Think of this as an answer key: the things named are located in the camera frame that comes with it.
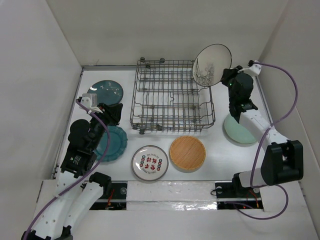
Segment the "cream plate tree drawing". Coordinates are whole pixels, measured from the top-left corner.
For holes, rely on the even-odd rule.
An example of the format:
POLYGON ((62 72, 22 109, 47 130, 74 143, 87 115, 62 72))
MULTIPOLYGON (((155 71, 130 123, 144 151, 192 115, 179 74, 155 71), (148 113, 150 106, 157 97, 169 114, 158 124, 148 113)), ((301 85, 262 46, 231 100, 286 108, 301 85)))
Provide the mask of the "cream plate tree drawing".
POLYGON ((196 84, 211 87, 220 82, 224 69, 232 65, 232 54, 223 44, 215 43, 205 47, 195 58, 192 76, 196 84))

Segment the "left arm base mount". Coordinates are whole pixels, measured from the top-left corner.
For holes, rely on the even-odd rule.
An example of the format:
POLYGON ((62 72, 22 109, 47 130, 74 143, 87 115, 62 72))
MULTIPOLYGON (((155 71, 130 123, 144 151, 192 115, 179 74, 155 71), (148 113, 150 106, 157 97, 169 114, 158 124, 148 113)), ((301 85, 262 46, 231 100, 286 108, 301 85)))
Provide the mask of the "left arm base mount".
POLYGON ((127 209, 127 181, 113 181, 108 195, 103 195, 91 206, 90 210, 118 211, 127 209))

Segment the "teal scalloped plate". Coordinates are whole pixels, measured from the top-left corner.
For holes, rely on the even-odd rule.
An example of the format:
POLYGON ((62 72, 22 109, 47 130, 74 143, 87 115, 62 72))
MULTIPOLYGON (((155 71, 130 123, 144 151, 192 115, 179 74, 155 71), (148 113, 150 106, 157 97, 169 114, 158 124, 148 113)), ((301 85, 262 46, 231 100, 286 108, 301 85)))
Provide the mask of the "teal scalloped plate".
MULTIPOLYGON (((102 162, 113 162, 117 160, 126 150, 128 144, 128 138, 126 132, 118 126, 108 126, 110 143, 106 155, 104 156, 102 162)), ((108 143, 108 134, 105 132, 97 146, 94 153, 97 155, 99 160, 108 143)))

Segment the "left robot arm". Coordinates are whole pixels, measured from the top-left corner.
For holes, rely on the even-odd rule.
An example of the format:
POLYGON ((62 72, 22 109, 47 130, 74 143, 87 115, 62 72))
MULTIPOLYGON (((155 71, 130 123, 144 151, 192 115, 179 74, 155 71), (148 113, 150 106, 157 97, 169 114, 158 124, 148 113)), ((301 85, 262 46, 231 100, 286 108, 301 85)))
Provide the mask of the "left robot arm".
POLYGON ((99 198, 112 194, 110 176, 96 172, 101 163, 95 149, 109 126, 117 126, 121 120, 123 104, 97 106, 76 103, 92 119, 79 119, 70 126, 69 145, 60 165, 53 198, 38 212, 23 240, 71 240, 76 228, 99 198))

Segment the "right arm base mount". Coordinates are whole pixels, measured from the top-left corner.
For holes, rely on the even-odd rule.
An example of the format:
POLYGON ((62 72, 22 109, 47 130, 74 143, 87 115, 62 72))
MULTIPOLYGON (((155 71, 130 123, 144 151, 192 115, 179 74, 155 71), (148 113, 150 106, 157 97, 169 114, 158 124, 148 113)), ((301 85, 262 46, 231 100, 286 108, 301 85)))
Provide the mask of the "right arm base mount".
POLYGON ((259 188, 236 190, 231 182, 215 182, 210 194, 216 197, 218 210, 263 209, 259 188))

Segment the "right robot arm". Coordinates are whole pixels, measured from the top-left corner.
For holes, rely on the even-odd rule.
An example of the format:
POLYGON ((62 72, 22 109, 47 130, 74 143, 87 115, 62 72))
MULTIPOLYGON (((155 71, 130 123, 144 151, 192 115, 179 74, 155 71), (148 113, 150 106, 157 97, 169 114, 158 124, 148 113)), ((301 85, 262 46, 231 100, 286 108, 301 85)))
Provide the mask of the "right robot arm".
POLYGON ((264 151, 260 167, 255 159, 250 171, 233 175, 232 193, 242 197, 249 189, 301 180, 304 176, 303 145, 279 133, 275 125, 262 116, 251 100, 252 77, 237 66, 225 68, 220 81, 228 88, 230 115, 258 141, 257 150, 264 151))

